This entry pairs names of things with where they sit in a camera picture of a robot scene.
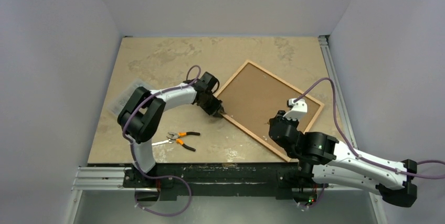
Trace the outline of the wooden picture frame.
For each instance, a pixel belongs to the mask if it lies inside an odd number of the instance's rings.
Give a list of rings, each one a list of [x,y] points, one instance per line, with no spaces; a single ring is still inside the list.
[[[214,68],[221,81],[218,98],[226,116],[207,134],[209,159],[222,162],[290,162],[285,151],[268,136],[269,119],[287,110],[315,80],[303,69],[278,69],[252,61]]]

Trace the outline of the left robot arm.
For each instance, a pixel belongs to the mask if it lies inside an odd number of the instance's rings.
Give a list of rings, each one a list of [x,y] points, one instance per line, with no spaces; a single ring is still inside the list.
[[[152,137],[155,135],[164,112],[182,105],[194,104],[206,114],[221,118],[224,112],[222,100],[215,97],[219,80],[205,72],[201,77],[160,90],[136,88],[117,122],[122,136],[129,142],[133,165],[138,170],[136,180],[144,187],[152,186],[160,175],[153,168],[156,161],[152,151]]]

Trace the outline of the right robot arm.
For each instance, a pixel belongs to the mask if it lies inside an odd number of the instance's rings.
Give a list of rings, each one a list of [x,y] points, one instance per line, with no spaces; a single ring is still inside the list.
[[[380,195],[394,206],[409,208],[417,200],[417,186],[412,183],[417,163],[410,159],[390,161],[349,146],[321,133],[303,133],[299,122],[288,119],[280,110],[269,119],[269,137],[283,148],[288,157],[298,160],[294,172],[302,186],[339,184]]]

